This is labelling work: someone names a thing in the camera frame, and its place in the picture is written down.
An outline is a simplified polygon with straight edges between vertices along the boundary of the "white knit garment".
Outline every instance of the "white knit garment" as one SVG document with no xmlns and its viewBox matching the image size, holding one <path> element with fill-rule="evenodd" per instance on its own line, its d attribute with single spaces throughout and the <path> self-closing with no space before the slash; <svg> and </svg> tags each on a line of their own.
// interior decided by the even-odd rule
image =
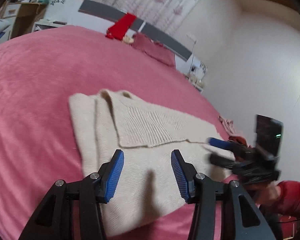
<svg viewBox="0 0 300 240">
<path fill-rule="evenodd" d="M 203 143 L 208 137 L 221 137 L 199 118 L 147 103 L 127 91 L 75 94 L 69 106 L 85 176 L 98 171 L 116 149 L 124 152 L 114 198 L 101 207 L 108 236 L 150 223 L 185 204 L 171 167 L 174 149 L 198 172 L 211 177 L 213 170 L 212 179 L 220 181 L 229 174 L 207 162 L 210 152 Z M 230 152 L 218 153 L 231 158 Z"/>
</svg>

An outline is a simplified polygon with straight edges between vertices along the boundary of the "ribbed blue rubber pad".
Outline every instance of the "ribbed blue rubber pad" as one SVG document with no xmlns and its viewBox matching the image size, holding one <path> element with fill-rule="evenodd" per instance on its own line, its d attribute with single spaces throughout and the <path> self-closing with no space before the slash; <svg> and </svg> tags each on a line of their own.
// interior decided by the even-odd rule
<svg viewBox="0 0 300 240">
<path fill-rule="evenodd" d="M 118 185 L 118 181 L 119 181 L 119 178 L 121 175 L 123 164 L 124 164 L 124 154 L 123 154 L 123 151 L 121 151 L 112 170 L 111 170 L 109 178 L 106 182 L 105 200 L 107 203 L 114 196 L 114 192 Z"/>
<path fill-rule="evenodd" d="M 178 184 L 181 197 L 184 198 L 184 200 L 186 200 L 187 202 L 190 198 L 188 181 L 186 180 L 186 176 L 184 175 L 174 152 L 171 153 L 171 166 Z"/>
</svg>

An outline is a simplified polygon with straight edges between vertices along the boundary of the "pink bedspread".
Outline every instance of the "pink bedspread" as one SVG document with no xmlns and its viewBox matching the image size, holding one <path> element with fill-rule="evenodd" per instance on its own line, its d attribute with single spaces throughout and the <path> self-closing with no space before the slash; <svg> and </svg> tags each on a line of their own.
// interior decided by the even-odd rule
<svg viewBox="0 0 300 240">
<path fill-rule="evenodd" d="M 128 90 L 227 134 L 218 112 L 176 70 L 103 34 L 66 26 L 0 45 L 0 235 L 18 239 L 57 179 L 82 179 L 68 109 L 74 93 Z M 113 239 L 187 238 L 192 206 Z"/>
</svg>

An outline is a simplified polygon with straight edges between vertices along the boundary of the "metal screw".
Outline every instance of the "metal screw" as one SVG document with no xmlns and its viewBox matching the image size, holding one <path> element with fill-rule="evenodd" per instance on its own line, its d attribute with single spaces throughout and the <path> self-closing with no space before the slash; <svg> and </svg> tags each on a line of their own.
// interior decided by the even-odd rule
<svg viewBox="0 0 300 240">
<path fill-rule="evenodd" d="M 203 173 L 197 173 L 195 176 L 197 179 L 204 179 L 206 177 Z"/>
<path fill-rule="evenodd" d="M 96 173 L 96 172 L 90 174 L 90 178 L 91 178 L 91 179 L 97 179 L 97 178 L 99 178 L 99 177 L 100 177 L 100 175 L 99 175 L 98 173 Z"/>
<path fill-rule="evenodd" d="M 230 182 L 230 184 L 231 184 L 231 186 L 233 186 L 233 187 L 239 187 L 239 182 L 237 181 L 237 180 L 232 180 L 231 182 Z"/>
<path fill-rule="evenodd" d="M 64 181 L 62 179 L 59 179 L 59 180 L 56 181 L 55 184 L 56 184 L 57 187 L 61 187 L 64 184 Z"/>
</svg>

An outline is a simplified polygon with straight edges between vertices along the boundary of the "person's arm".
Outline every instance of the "person's arm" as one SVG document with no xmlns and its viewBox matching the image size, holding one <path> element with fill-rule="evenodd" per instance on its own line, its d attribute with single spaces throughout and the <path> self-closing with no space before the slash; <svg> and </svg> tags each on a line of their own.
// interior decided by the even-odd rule
<svg viewBox="0 0 300 240">
<path fill-rule="evenodd" d="M 278 214 L 300 217 L 300 182 L 282 181 L 259 192 L 257 203 Z"/>
</svg>

